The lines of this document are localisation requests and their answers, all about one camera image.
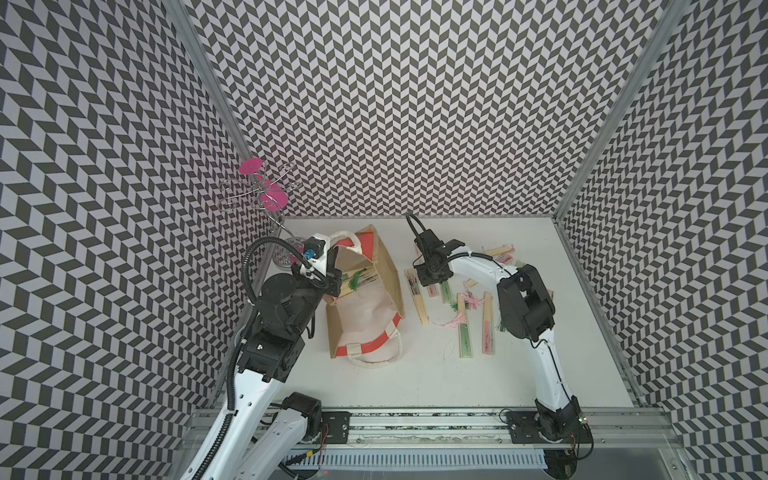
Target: pink paper circle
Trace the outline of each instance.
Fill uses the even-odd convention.
[[[242,175],[253,175],[257,171],[261,170],[261,166],[264,164],[264,161],[260,158],[251,158],[250,160],[246,160],[243,162],[242,165],[240,165],[240,173]]]
[[[266,209],[270,212],[277,212],[278,210],[285,208],[288,204],[288,195],[286,195],[283,189],[280,188],[280,185],[274,184],[268,180],[265,182],[264,186],[266,187],[267,193],[270,195],[269,197],[267,195],[261,196],[261,203]]]

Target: white table surface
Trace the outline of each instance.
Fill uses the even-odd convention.
[[[473,250],[515,245],[515,258],[535,266],[545,285],[554,291],[557,349],[566,383],[583,407],[631,407],[614,360],[582,293],[565,250],[548,218],[440,218],[424,219],[443,241],[463,241]],[[405,219],[288,219],[286,225],[301,237],[357,231],[373,224],[400,274],[406,317],[401,321],[404,353],[394,365],[380,369],[354,366],[346,358],[331,359],[326,307],[316,314],[316,334],[306,346],[283,387],[281,396],[297,391],[320,399],[324,406],[533,406],[535,384],[524,340],[495,332],[495,355],[482,354],[482,308],[468,312],[474,358],[458,356],[458,331],[437,325],[423,326],[416,313],[403,271],[415,259],[413,233]],[[279,270],[270,266],[269,275]],[[454,275],[454,293],[462,291],[466,277]],[[482,298],[478,285],[473,292]],[[422,287],[429,318],[446,323],[455,313],[440,296],[429,298]],[[498,304],[495,323],[498,322]]]

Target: vent grille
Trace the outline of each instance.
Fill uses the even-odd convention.
[[[291,452],[291,457],[302,452]],[[324,452],[291,468],[328,470],[508,470],[546,468],[538,449],[393,449],[377,452]]]

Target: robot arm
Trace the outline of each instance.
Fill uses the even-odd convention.
[[[577,431],[581,409],[562,378],[563,369],[554,344],[554,304],[538,271],[531,265],[502,266],[493,257],[472,252],[458,240],[443,243],[415,216],[408,214],[406,219],[424,256],[424,263],[415,266],[423,286],[461,273],[496,289],[504,326],[513,336],[526,340],[536,381],[541,435],[548,441],[559,442]],[[421,233],[412,220],[421,226]]]
[[[256,296],[250,286],[250,261],[265,243],[292,250],[301,264],[294,264],[292,273],[266,279]],[[264,480],[277,466],[285,467],[281,462],[297,442],[317,437],[320,401],[293,393],[280,405],[275,422],[262,439],[243,458],[259,421],[304,348],[302,333],[314,322],[320,300],[324,294],[339,295],[341,272],[334,267],[337,250],[329,243],[328,237],[315,235],[304,244],[302,255],[284,240],[264,237],[246,252],[242,280],[254,308],[230,359],[225,383],[227,404],[181,480]]]

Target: black and white pattern backdrop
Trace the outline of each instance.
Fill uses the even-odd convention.
[[[768,4],[694,2],[567,218],[703,478],[768,478]]]
[[[0,478],[157,478],[242,306],[252,210],[159,0],[0,2]]]
[[[186,0],[291,214],[551,214],[666,0]]]

